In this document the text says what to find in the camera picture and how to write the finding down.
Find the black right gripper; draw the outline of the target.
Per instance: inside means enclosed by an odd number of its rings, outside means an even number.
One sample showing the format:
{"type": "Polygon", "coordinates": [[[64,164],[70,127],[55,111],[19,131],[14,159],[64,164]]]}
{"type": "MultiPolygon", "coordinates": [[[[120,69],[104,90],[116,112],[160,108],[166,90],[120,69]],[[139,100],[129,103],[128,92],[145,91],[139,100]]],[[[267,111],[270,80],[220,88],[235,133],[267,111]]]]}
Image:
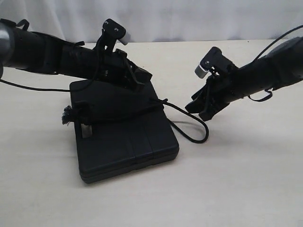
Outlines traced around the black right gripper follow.
{"type": "Polygon", "coordinates": [[[191,96],[192,101],[185,109],[188,113],[198,114],[203,121],[209,121],[226,108],[234,97],[236,94],[231,91],[229,79],[211,75],[205,85],[191,96]]]}

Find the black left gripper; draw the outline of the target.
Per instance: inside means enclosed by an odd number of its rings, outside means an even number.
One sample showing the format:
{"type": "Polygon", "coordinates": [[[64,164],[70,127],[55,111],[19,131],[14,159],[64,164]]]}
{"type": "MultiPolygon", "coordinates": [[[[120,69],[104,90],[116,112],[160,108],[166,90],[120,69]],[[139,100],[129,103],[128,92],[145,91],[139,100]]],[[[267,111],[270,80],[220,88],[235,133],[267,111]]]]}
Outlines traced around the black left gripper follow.
{"type": "Polygon", "coordinates": [[[141,67],[132,70],[127,53],[116,49],[110,54],[99,52],[97,73],[94,80],[140,92],[150,82],[152,74],[141,67]]]}

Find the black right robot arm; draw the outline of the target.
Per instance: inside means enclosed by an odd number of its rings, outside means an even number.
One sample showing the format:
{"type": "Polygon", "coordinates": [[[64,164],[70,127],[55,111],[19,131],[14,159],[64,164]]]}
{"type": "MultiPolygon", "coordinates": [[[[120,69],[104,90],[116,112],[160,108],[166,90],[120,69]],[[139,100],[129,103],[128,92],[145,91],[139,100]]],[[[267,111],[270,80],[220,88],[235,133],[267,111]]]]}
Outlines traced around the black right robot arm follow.
{"type": "Polygon", "coordinates": [[[195,69],[199,78],[207,73],[206,84],[192,95],[185,109],[198,114],[203,121],[213,118],[231,102],[262,90],[268,93],[303,80],[303,39],[292,38],[281,43],[267,55],[237,67],[222,51],[213,46],[195,69]]]}

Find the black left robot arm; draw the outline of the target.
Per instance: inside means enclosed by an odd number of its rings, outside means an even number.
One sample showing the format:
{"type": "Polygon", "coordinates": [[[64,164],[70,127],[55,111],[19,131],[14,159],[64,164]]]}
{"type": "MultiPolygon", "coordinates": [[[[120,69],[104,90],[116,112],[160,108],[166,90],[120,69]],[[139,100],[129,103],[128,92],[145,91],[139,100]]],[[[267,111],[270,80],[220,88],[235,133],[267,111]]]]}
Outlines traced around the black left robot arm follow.
{"type": "Polygon", "coordinates": [[[73,43],[53,35],[29,31],[26,19],[18,23],[0,20],[0,67],[14,68],[43,75],[65,75],[102,81],[140,91],[150,82],[152,74],[127,58],[127,53],[115,48],[117,41],[129,42],[126,29],[108,18],[94,48],[84,47],[84,41],[73,43]]]}

